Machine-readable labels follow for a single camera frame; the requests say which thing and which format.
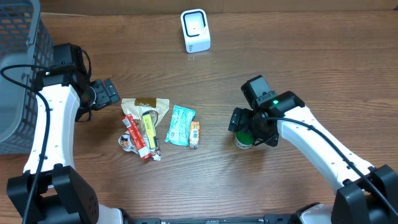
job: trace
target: yellow label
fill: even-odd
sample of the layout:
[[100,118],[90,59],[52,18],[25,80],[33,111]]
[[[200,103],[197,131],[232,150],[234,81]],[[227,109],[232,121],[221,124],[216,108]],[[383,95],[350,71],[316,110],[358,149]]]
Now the yellow label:
[[137,98],[134,105],[156,108],[156,98]]
[[143,115],[142,120],[144,121],[145,130],[147,132],[149,146],[150,148],[156,148],[156,131],[150,114]]

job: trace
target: red wrapper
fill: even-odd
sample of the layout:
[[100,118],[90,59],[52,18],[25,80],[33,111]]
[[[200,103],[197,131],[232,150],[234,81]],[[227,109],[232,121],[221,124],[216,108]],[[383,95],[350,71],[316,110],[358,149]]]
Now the red wrapper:
[[147,159],[150,157],[150,152],[148,150],[148,147],[145,144],[144,139],[142,138],[141,133],[139,132],[136,122],[134,122],[134,118],[132,114],[126,115],[123,117],[123,123],[126,125],[127,129],[129,130],[129,133],[132,137],[132,140],[134,141],[134,144],[137,147],[138,153],[141,157],[141,159]]

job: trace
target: snack wrapper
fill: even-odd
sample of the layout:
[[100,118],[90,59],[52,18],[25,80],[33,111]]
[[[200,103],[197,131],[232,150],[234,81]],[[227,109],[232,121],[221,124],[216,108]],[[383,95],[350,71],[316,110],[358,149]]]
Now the snack wrapper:
[[[149,143],[147,138],[144,138],[144,141],[146,144]],[[121,147],[126,151],[126,152],[134,152],[136,154],[138,153],[137,147],[134,145],[131,135],[129,134],[128,131],[126,131],[124,134],[122,134],[119,138],[119,144]],[[160,161],[162,158],[162,153],[160,151],[160,148],[157,149],[151,149],[149,148],[150,152],[150,158],[155,160],[155,161]]]
[[123,98],[121,106],[124,115],[133,115],[140,133],[142,136],[147,137],[142,115],[150,114],[156,128],[169,111],[170,100],[160,98]]
[[141,136],[141,133],[137,128],[133,116],[131,114],[124,116],[123,123],[124,125],[126,125],[127,129],[129,130],[132,141],[134,142],[134,145],[136,146],[136,149],[141,159],[144,160],[149,158],[151,154],[148,150],[147,145],[145,144],[144,139]]
[[175,105],[165,142],[171,142],[178,146],[188,146],[190,125],[195,114],[195,110]]
[[191,122],[191,129],[189,133],[189,147],[197,149],[199,147],[200,137],[200,123],[198,121]]

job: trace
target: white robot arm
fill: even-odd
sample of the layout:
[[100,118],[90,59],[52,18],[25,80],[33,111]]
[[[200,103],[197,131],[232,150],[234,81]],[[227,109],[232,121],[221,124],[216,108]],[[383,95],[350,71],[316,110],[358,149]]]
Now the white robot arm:
[[[316,129],[326,135],[338,149],[364,174],[370,173],[371,163],[358,157],[345,147],[337,138],[326,130],[312,115],[307,106],[296,107],[285,112],[285,118],[294,119],[314,126]],[[299,124],[289,121],[278,121],[278,133],[280,136],[291,142],[299,149],[304,156],[317,168],[317,170],[328,181],[333,191],[344,187],[343,182],[346,179],[351,181],[358,180],[360,176],[351,169],[347,162],[327,143],[319,134],[308,130]]]
[[[43,88],[40,93],[45,97],[52,109],[50,114],[50,133],[47,141],[47,150],[43,163],[42,173],[54,169],[55,165],[75,168],[73,162],[73,132],[75,127],[76,112],[80,105],[77,92],[71,85],[52,85]],[[37,124],[35,137],[29,159],[24,167],[24,173],[34,174],[39,163],[39,155],[43,145],[45,129],[45,106],[43,101],[36,96],[38,102]],[[122,211],[117,208],[108,208],[98,205],[97,224],[123,224]]]

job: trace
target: wood grain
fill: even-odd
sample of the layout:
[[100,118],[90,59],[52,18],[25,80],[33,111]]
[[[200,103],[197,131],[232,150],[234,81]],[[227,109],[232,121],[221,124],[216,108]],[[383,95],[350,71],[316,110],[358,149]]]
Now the wood grain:
[[[102,204],[133,217],[199,218],[294,212],[334,195],[306,158],[281,140],[275,148],[234,146],[227,131],[240,91],[264,75],[292,90],[343,144],[375,166],[398,169],[398,14],[295,12],[212,14],[207,52],[185,52],[178,15],[45,18],[56,43],[82,46],[93,78],[110,77],[122,98],[170,99],[157,128],[160,162],[143,163],[117,143],[120,104],[75,125],[79,174]],[[197,111],[197,150],[164,143],[173,105]],[[21,219],[6,195],[27,155],[0,156],[0,223]]]
[[41,0],[43,12],[82,15],[393,10],[395,0]]

